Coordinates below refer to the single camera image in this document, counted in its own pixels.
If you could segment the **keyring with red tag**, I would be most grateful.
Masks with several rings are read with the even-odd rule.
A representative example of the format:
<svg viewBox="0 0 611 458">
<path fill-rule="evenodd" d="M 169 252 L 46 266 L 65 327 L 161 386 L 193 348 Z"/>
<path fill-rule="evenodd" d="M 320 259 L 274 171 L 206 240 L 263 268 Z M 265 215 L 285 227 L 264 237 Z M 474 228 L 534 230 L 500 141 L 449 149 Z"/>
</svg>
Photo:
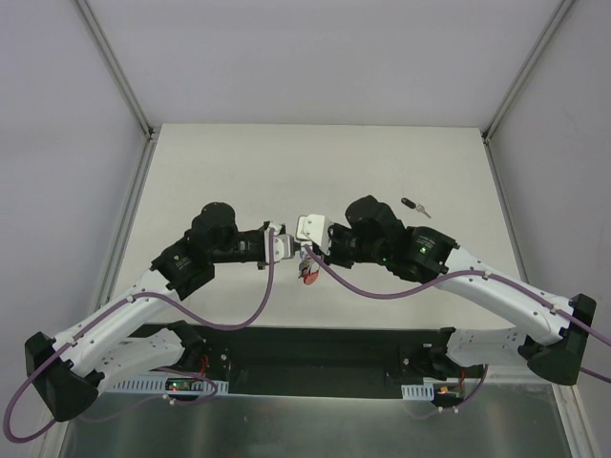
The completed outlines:
<svg viewBox="0 0 611 458">
<path fill-rule="evenodd" d="M 312 285 L 319 276 L 319 264 L 305 250 L 299 252 L 298 278 L 306 286 Z"/>
</svg>

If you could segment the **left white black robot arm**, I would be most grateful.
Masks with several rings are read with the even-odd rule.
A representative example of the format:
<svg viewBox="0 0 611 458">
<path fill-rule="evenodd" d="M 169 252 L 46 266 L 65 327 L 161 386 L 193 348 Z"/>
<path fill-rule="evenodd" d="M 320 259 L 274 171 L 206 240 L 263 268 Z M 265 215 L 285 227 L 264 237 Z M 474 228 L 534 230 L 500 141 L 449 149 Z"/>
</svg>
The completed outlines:
<svg viewBox="0 0 611 458">
<path fill-rule="evenodd" d="M 204 343 L 185 322 L 172 323 L 152 340 L 131 335 L 162 310 L 185 313 L 184 302 L 215 277 L 220 263 L 254 262 L 271 270 L 283 226 L 265 221 L 241 231 L 234 209 L 205 205 L 182 237 L 166 247 L 128 289 L 71 327 L 25 342 L 28 379 L 53 421 L 84 413 L 108 388 L 142 372 L 172 368 L 194 371 Z"/>
</svg>

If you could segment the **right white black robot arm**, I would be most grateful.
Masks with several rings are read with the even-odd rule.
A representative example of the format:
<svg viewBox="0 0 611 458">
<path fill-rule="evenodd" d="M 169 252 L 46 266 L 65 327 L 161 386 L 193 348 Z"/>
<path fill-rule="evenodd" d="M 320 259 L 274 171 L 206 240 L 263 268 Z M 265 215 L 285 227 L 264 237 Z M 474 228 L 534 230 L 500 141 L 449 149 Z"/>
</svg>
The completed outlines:
<svg viewBox="0 0 611 458">
<path fill-rule="evenodd" d="M 452 376 L 480 364 L 525 365 L 541 379 L 575 385 L 591 324 L 594 299 L 567 298 L 515 280 L 427 226 L 405 225 L 383 202 L 359 198 L 346 225 L 323 220 L 310 239 L 327 266 L 372 263 L 419 289 L 435 287 L 466 299 L 510 323 L 507 329 L 455 329 L 430 352 L 432 370 Z"/>
</svg>

